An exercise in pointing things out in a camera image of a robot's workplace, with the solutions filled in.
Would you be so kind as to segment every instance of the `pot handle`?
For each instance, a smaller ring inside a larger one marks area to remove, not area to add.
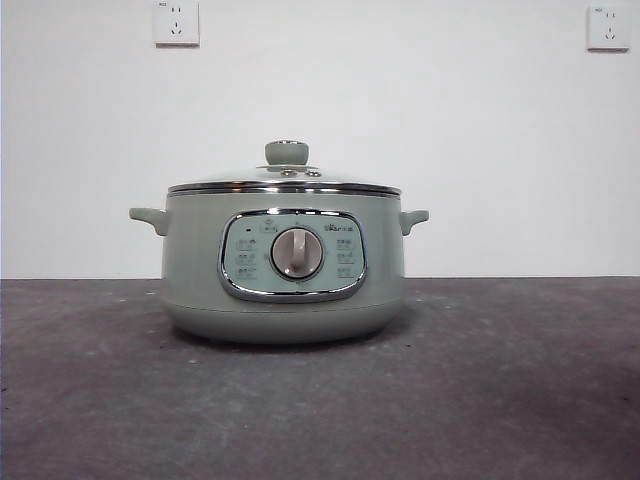
[[[413,212],[400,212],[400,228],[405,237],[411,233],[411,227],[416,223],[429,220],[428,210],[414,210]]]
[[[130,208],[129,218],[153,225],[156,233],[161,237],[164,237],[169,229],[169,214],[164,210],[156,210],[155,208]]]

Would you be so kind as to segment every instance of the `lid rim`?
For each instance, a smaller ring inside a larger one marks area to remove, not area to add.
[[[388,187],[385,185],[374,185],[367,183],[348,183],[348,182],[307,182],[307,181],[291,181],[291,180],[271,180],[271,181],[231,181],[231,182],[197,182],[197,183],[185,183],[180,185],[174,185],[169,187],[169,193],[176,192],[188,192],[202,190],[229,190],[231,189],[242,193],[245,189],[255,188],[293,188],[293,189],[331,189],[335,193],[339,194],[341,191],[362,191],[362,192],[377,192],[387,195],[400,196],[402,191],[399,188]]]

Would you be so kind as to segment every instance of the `glass lid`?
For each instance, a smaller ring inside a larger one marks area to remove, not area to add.
[[[267,143],[265,156],[267,165],[175,185],[169,188],[169,195],[255,192],[400,195],[397,188],[361,182],[307,165],[309,146],[304,142],[278,140]]]

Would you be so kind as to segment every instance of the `wall outlet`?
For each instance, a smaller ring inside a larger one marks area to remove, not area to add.
[[[156,46],[200,44],[198,2],[195,0],[153,3],[153,39]]]
[[[631,7],[592,5],[588,10],[587,49],[626,51],[631,48]]]

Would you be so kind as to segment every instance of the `white dial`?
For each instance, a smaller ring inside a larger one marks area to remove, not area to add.
[[[282,232],[271,246],[271,258],[278,271],[291,279],[312,275],[322,263],[322,244],[305,228]]]

